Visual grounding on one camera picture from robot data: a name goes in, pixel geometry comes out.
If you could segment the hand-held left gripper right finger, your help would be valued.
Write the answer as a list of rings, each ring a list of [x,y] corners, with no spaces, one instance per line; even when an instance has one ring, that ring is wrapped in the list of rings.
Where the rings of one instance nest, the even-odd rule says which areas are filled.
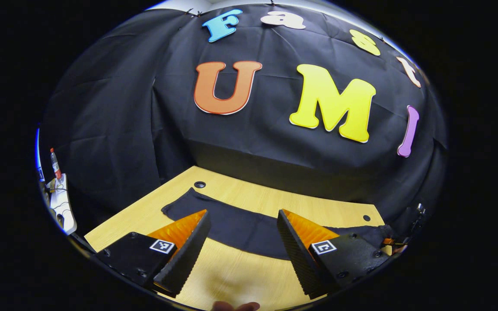
[[[305,295],[315,299],[350,288],[390,262],[390,256],[355,232],[340,235],[291,211],[277,228]]]

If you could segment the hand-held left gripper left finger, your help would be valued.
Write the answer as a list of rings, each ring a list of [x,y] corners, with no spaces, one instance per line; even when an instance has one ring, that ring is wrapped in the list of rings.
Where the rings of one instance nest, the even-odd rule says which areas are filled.
[[[210,227],[209,213],[201,210],[148,235],[125,234],[96,258],[136,285],[174,298],[191,274]]]

